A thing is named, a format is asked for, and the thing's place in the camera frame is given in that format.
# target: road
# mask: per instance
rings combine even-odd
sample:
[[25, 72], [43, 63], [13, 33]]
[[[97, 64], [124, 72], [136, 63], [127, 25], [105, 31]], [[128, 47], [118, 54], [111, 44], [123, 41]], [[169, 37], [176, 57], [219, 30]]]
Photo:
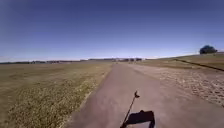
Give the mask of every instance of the road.
[[[75, 113], [68, 128], [119, 128], [138, 90], [131, 113], [153, 111], [156, 128], [223, 128], [224, 109], [164, 81], [115, 64], [100, 87]], [[134, 128], [147, 128], [136, 124]]]

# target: tree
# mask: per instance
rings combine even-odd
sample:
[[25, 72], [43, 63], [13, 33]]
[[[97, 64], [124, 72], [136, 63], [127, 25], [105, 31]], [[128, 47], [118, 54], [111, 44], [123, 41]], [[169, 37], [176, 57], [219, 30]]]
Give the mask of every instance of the tree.
[[208, 54], [208, 53], [216, 53], [217, 50], [213, 46], [205, 45], [204, 47], [200, 49], [199, 52], [200, 54]]

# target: sky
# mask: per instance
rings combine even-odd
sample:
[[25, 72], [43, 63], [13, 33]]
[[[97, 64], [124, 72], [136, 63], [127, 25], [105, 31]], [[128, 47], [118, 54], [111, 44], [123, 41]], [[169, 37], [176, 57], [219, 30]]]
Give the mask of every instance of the sky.
[[223, 0], [1, 0], [0, 61], [224, 50]]

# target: treeline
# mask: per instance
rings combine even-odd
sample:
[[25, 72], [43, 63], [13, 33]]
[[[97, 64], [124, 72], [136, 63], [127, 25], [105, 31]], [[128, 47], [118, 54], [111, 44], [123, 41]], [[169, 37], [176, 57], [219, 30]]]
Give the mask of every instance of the treeline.
[[54, 63], [72, 63], [78, 61], [65, 61], [65, 60], [56, 60], [56, 61], [20, 61], [20, 62], [2, 62], [0, 64], [54, 64]]
[[51, 61], [20, 61], [20, 62], [2, 62], [0, 64], [57, 64], [57, 63], [73, 63], [83, 61], [105, 61], [105, 62], [132, 62], [141, 61], [142, 58], [100, 58], [100, 59], [88, 59], [88, 60], [51, 60]]

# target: field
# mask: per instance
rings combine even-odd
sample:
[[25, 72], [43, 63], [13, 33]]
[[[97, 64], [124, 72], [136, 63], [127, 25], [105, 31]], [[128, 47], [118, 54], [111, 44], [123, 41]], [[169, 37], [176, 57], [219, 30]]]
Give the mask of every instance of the field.
[[110, 66], [105, 62], [0, 65], [0, 127], [62, 127]]
[[161, 59], [148, 59], [142, 62], [138, 62], [138, 64], [156, 66], [156, 67], [169, 67], [169, 68], [186, 68], [186, 69], [205, 68], [203, 66], [192, 65], [181, 61], [176, 61], [175, 59], [212, 66], [224, 70], [224, 54], [222, 53], [180, 56], [180, 57], [161, 58]]

